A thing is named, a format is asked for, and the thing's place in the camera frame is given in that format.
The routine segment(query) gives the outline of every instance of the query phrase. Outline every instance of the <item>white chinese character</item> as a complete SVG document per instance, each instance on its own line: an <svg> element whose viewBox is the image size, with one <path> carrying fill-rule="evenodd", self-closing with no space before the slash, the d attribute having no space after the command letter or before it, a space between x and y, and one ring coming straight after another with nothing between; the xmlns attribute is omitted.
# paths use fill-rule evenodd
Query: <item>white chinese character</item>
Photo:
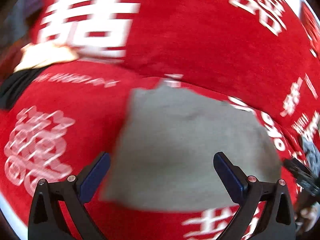
<svg viewBox="0 0 320 240"><path fill-rule="evenodd" d="M96 79L87 81L85 84L93 84L94 86L98 86L98 85L104 85L105 81L103 78L96 78Z"/></svg>
<svg viewBox="0 0 320 240"><path fill-rule="evenodd" d="M172 87L172 88L180 88L181 87L180 81L176 81L176 80L172 80L172 79L164 79L164 83L168 87Z"/></svg>
<svg viewBox="0 0 320 240"><path fill-rule="evenodd" d="M171 79L181 79L183 78L183 74L164 74L166 77Z"/></svg>
<svg viewBox="0 0 320 240"><path fill-rule="evenodd" d="M299 184L297 184L297 188L296 188L296 193L297 193L297 195L298 195L299 193L301 193L302 190L303 190L303 188L302 188Z"/></svg>
<svg viewBox="0 0 320 240"><path fill-rule="evenodd" d="M4 171L16 186L24 182L27 192L33 196L39 179L54 182L69 175L72 168L58 160L66 150L63 135L75 123L63 116L62 111L45 114L33 106L17 115L17 123L4 147L8 157Z"/></svg>
<svg viewBox="0 0 320 240"><path fill-rule="evenodd" d="M51 74L40 75L37 78L35 78L33 80L33 82L43 82L43 81L47 80L50 76L51 76Z"/></svg>
<svg viewBox="0 0 320 240"><path fill-rule="evenodd" d="M292 83L290 88L290 94L287 95L287 97L283 101L284 111L280 113L282 117L285 117L287 114L292 115L294 113L295 107L300 100L299 90L302 85L302 82L303 82L302 78L299 77L296 83Z"/></svg>
<svg viewBox="0 0 320 240"><path fill-rule="evenodd" d="M113 79L112 80L108 80L108 81L106 81L104 87L105 88L115 87L118 82L120 82L120 81L114 81Z"/></svg>
<svg viewBox="0 0 320 240"><path fill-rule="evenodd" d="M318 130L318 122L320 120L320 115L317 111L315 111L315 114L312 117L311 122L309 123L308 127L305 129L303 136L309 141L313 141L313 137L315 135L315 132Z"/></svg>
<svg viewBox="0 0 320 240"><path fill-rule="evenodd" d="M308 77L308 75L306 74L304 77L304 80L306 81L308 88L310 89L311 93L313 94L314 98L317 100L318 99L318 95L316 92L315 87L312 85L310 78Z"/></svg>
<svg viewBox="0 0 320 240"><path fill-rule="evenodd" d="M237 98L233 98L233 97L228 97L228 99L234 103L234 104L230 104L232 107L234 107L235 109L239 109L239 110L243 110L243 111L248 111L253 113L253 115L256 115L256 112L250 108L247 104L245 104L244 102L240 101Z"/></svg>
<svg viewBox="0 0 320 240"><path fill-rule="evenodd" d="M90 5L72 8L76 3L92 1ZM116 19L117 14L138 13L139 3L125 3L120 0L56 0L47 8L51 15L44 17L41 24L47 24L39 31L38 42L47 41L56 35L55 43L82 47L81 53L95 48L100 57L123 57L125 50L106 50L124 47L132 20ZM67 22L68 18L87 15L87 20ZM104 37L89 37L90 32L105 32Z"/></svg>
<svg viewBox="0 0 320 240"><path fill-rule="evenodd" d="M203 236L208 234L213 234L213 237L210 237L207 240L215 240L222 233L222 231L228 225L228 220L235 215L235 212L232 212L230 208L223 208L220 215L216 215L217 209L207 209L202 212L202 216L200 218L191 218L182 223L183 226L200 224L200 231L192 231L186 233L183 237L187 238L187 240L196 240L193 236ZM254 216L256 216L260 212L257 207ZM253 233L254 229L257 226L259 219L257 217L253 217L251 223L249 224L249 232L245 234L244 239L248 239Z"/></svg>
<svg viewBox="0 0 320 240"><path fill-rule="evenodd" d="M229 0L230 4L240 7L252 14L256 14L256 10L259 10L259 21L267 27L274 35L279 34L282 31L281 26L286 29L285 24L280 19L284 8L281 5L281 0L246 0L247 4L242 4L241 0ZM271 19L273 24L268 24L268 19Z"/></svg>
<svg viewBox="0 0 320 240"><path fill-rule="evenodd" d="M303 134L304 132L304 127L308 124L308 117L306 114L302 114L302 116L297 120L297 122L294 122L291 127L298 133L298 134Z"/></svg>

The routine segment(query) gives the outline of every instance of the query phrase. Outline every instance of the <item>red cloth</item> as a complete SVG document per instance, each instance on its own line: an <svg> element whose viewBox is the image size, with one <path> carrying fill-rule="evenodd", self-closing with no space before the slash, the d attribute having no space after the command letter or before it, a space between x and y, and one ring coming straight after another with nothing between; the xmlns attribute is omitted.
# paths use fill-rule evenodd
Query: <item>red cloth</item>
<svg viewBox="0 0 320 240"><path fill-rule="evenodd" d="M157 77L142 78L113 65L80 61L57 64L44 70L0 122L0 148L4 149L4 154L0 155L4 167L0 170L3 181L0 191L22 221L28 223L32 190L40 178L63 180L70 174L78 174L99 152L105 150L112 154L116 137L125 122L131 89L151 89L159 80ZM187 83L182 83L182 87L254 112L258 121L270 132L270 139L279 149L280 158L290 157L291 146L283 137L279 125L267 114L220 93ZM35 136L34 141L30 140L32 135ZM32 153L36 153L34 157L29 156ZM282 170L282 178L286 180L292 200L295 201L297 188L293 178L286 170ZM138 240L152 237L183 240L192 235L196 239L214 237L230 221L237 208L193 213L145 212L124 208L116 203L100 202L98 195L99 191L86 204L86 208L108 239ZM260 205L252 225L255 225L261 211ZM201 217L210 216L215 218L210 222L212 232L198 236ZM192 218L200 221L191 223ZM72 233L77 236L68 216L67 221Z"/></svg>
<svg viewBox="0 0 320 240"><path fill-rule="evenodd" d="M57 1L46 0L45 5ZM291 116L280 115L292 83L299 77L304 80L305 73L309 75L319 68L300 20L284 1L279 3L284 9L280 19L286 29L280 25L277 36L259 22L259 10L253 15L231 5L229 0L120 1L140 3L138 13L114 16L133 20L124 46L125 68L147 76L183 74L183 81L240 98L284 126L294 124L303 113L310 118L317 110L317 101L303 82L295 112ZM90 1L71 7L89 4ZM50 24L40 24L43 16L54 13L41 15L32 30L34 41L39 37L38 31ZM65 21L90 17L73 16ZM319 79L312 82L319 91Z"/></svg>
<svg viewBox="0 0 320 240"><path fill-rule="evenodd" d="M306 32L310 36L310 46L319 58L320 56L319 24L316 21L315 16L312 14L310 8L304 2L301 3L300 19L301 19L301 23L303 24L303 27L306 29Z"/></svg>

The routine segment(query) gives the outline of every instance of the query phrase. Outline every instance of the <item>gray cloth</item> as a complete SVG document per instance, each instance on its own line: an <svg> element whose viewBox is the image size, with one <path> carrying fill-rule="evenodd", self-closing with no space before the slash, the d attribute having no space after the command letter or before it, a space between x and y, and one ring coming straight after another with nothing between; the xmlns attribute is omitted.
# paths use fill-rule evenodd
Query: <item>gray cloth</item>
<svg viewBox="0 0 320 240"><path fill-rule="evenodd" d="M319 176L320 173L320 152L313 142L309 142L304 136L301 136L301 146L313 175Z"/></svg>
<svg viewBox="0 0 320 240"><path fill-rule="evenodd" d="M100 199L153 211L234 205L212 165L219 151L247 175L280 178L275 147L252 113L186 89L137 89Z"/></svg>

